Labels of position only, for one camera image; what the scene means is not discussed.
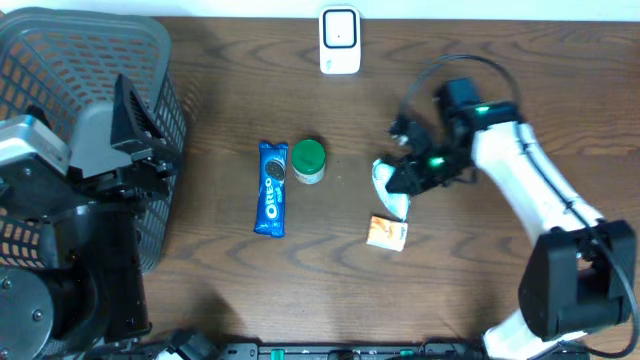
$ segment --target wooden tabletop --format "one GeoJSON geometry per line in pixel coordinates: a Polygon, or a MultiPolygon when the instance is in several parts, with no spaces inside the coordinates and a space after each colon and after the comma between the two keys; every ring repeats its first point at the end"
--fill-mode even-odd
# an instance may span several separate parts
{"type": "MultiPolygon", "coordinates": [[[[477,336],[516,310],[531,245],[484,174],[414,198],[401,253],[365,245],[371,215],[387,214],[371,164],[399,152],[387,134],[399,99],[420,63],[443,53],[512,71],[552,161],[609,219],[640,229],[640,24],[366,20],[360,72],[330,77],[316,20],[160,22],[193,121],[166,254],[145,277],[155,334],[408,342],[477,336]],[[309,136],[327,144],[324,180],[303,185],[289,168],[286,237],[254,234],[259,141],[309,136]]],[[[462,76],[487,100],[509,95],[491,70],[446,67],[416,101],[431,123],[431,91],[462,76]]],[[[628,333],[590,343],[618,350],[628,333]]]]}

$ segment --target white rectangular device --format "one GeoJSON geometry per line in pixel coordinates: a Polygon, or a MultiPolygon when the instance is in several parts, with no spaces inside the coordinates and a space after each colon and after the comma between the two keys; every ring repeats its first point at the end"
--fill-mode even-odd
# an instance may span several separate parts
{"type": "Polygon", "coordinates": [[[353,74],[360,69],[360,14],[352,6],[329,6],[320,12],[320,70],[353,74]]]}

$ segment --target white wall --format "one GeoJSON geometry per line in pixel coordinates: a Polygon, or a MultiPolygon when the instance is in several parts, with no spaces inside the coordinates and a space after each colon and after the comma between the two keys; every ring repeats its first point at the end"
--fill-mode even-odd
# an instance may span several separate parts
{"type": "Polygon", "coordinates": [[[25,6],[165,16],[306,17],[350,4],[363,18],[639,21],[640,0],[0,0],[25,6]]]}

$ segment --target blue snack wrapper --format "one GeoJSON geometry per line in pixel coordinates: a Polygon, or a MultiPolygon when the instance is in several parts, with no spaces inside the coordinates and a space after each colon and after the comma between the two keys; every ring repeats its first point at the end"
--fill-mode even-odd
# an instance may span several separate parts
{"type": "Polygon", "coordinates": [[[254,232],[271,237],[284,236],[284,180],[287,169],[286,143],[260,143],[260,196],[254,232]]]}

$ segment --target plastic basket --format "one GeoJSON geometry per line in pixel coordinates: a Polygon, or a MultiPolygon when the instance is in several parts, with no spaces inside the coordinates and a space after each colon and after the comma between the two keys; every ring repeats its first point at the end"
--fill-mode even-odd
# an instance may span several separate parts
{"type": "MultiPolygon", "coordinates": [[[[0,18],[0,120],[34,104],[51,128],[69,141],[81,112],[113,101],[118,74],[129,77],[154,121],[182,152],[186,121],[168,65],[171,40],[154,20],[84,11],[27,8],[0,18]]],[[[150,204],[137,223],[140,263],[152,270],[160,259],[176,178],[167,201],[150,204]]],[[[47,227],[0,213],[0,265],[56,267],[44,244],[47,227]]]]}

